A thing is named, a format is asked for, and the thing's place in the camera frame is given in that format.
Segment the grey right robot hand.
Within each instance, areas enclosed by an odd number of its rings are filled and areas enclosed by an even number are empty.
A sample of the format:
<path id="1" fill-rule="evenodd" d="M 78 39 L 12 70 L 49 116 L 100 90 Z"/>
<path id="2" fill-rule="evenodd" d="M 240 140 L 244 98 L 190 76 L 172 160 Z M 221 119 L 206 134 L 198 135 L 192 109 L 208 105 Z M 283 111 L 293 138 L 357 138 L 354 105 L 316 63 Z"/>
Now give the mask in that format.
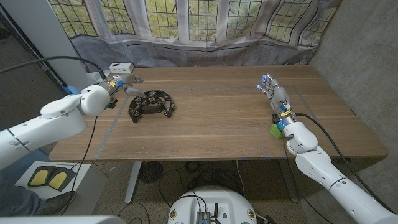
<path id="1" fill-rule="evenodd" d="M 274 112 L 285 113 L 291 109 L 289 95 L 269 73 L 262 76 L 257 88 L 265 94 Z"/>

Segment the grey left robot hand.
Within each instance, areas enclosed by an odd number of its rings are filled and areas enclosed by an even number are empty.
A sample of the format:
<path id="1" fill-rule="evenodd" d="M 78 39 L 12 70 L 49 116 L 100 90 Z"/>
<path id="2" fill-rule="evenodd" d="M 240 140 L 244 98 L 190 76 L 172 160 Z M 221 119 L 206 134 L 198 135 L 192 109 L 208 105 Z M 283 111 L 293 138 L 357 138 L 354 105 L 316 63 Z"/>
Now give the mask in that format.
<path id="1" fill-rule="evenodd" d="M 140 96 L 145 98 L 145 94 L 142 90 L 135 89 L 133 84 L 144 83 L 143 79 L 132 73 L 110 73 L 106 79 L 105 88 L 108 89 L 108 93 L 111 97 L 108 108 L 114 108 L 118 102 L 115 94 L 118 91 L 123 90 L 125 94 L 130 96 Z"/>

